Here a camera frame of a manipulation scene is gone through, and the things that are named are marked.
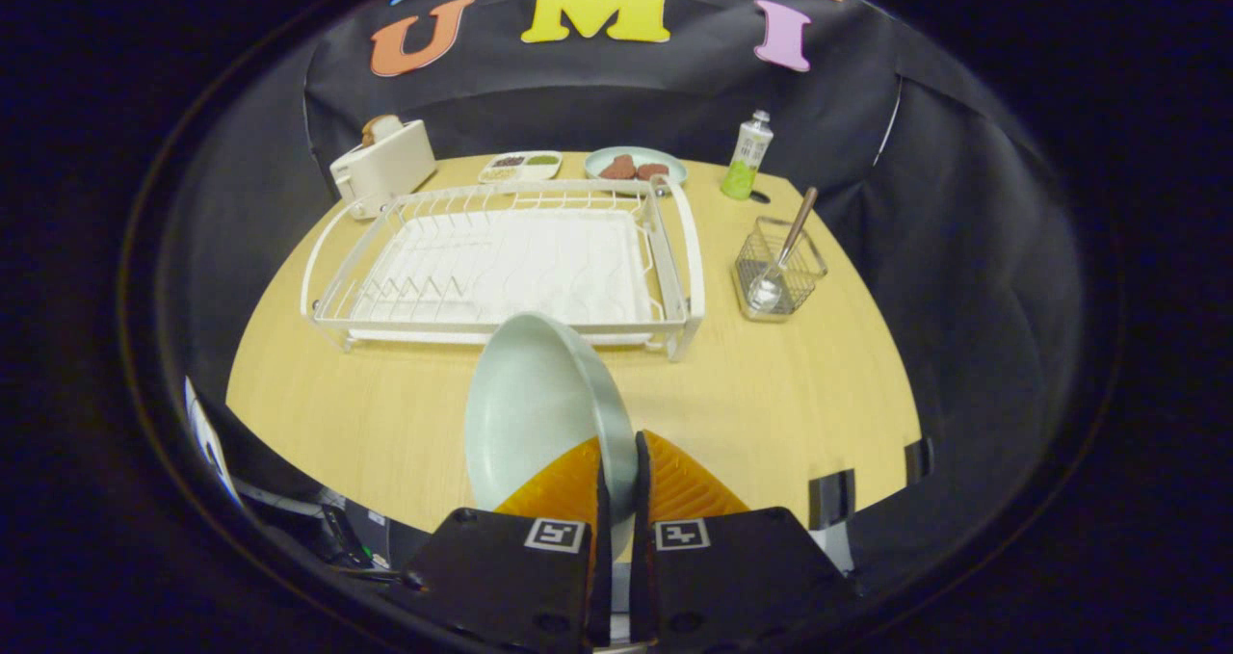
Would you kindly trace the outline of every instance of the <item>meat patty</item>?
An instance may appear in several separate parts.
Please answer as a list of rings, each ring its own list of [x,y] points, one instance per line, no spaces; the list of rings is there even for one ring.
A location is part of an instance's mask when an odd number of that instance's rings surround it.
[[[649,180],[651,175],[667,175],[668,167],[662,163],[647,163],[637,167],[637,179]]]
[[[628,153],[614,158],[612,165],[599,173],[600,178],[608,180],[631,180],[636,175],[637,168],[634,167],[634,157]]]

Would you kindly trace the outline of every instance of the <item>light green plate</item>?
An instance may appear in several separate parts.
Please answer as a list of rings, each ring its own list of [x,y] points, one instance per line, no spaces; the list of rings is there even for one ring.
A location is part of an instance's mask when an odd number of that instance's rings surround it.
[[[587,155],[587,160],[583,163],[587,170],[587,176],[592,179],[599,178],[599,173],[604,172],[604,168],[612,165],[613,160],[618,155],[626,153],[634,158],[635,168],[647,163],[660,163],[668,167],[670,183],[682,184],[686,181],[686,178],[689,176],[689,173],[686,172],[686,167],[681,160],[677,160],[662,151],[641,148],[639,146],[613,146],[609,148],[600,148],[591,155]]]
[[[577,332],[538,312],[497,328],[471,379],[466,464],[481,510],[493,510],[561,454],[599,437],[613,558],[634,531],[637,449],[612,374]]]

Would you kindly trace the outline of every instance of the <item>purple letter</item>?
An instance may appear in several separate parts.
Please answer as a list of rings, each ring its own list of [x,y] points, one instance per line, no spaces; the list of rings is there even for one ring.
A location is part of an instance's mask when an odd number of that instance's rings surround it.
[[[813,21],[805,14],[783,4],[753,0],[767,15],[767,33],[753,53],[763,62],[788,67],[798,72],[809,70],[809,60],[800,53],[805,26]]]

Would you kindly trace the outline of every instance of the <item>letter m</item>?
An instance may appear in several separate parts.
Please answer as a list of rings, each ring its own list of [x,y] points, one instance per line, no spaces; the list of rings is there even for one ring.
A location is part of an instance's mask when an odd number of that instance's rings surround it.
[[[523,33],[523,42],[554,42],[570,36],[561,25],[561,15],[570,17],[582,37],[594,37],[613,14],[616,21],[608,27],[613,39],[667,42],[672,33],[663,27],[663,0],[535,0],[531,27]]]

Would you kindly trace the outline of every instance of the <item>wooden table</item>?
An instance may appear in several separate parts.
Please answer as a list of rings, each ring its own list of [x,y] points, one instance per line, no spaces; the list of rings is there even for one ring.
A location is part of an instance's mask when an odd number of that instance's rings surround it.
[[[566,153],[559,179],[584,176],[584,155]],[[440,160],[422,189],[475,184],[491,158]],[[904,447],[920,439],[916,408],[890,332],[847,255],[811,215],[805,231],[829,275],[788,322],[745,320],[729,267],[753,220],[792,220],[800,192],[784,179],[758,175],[756,188],[771,204],[735,201],[719,191],[723,167],[686,167],[707,317],[681,363],[663,352],[600,348],[634,429],[678,444],[750,507],[782,505],[803,523],[810,479],[853,469],[858,508],[903,489]],[[480,347],[361,343],[344,354],[305,320],[298,300],[307,257],[338,210],[300,242],[266,288],[236,354],[227,405],[274,452],[326,486],[435,531],[450,510],[473,502],[464,411]],[[671,199],[662,210],[679,247]],[[322,257],[337,264],[366,227],[344,218]]]

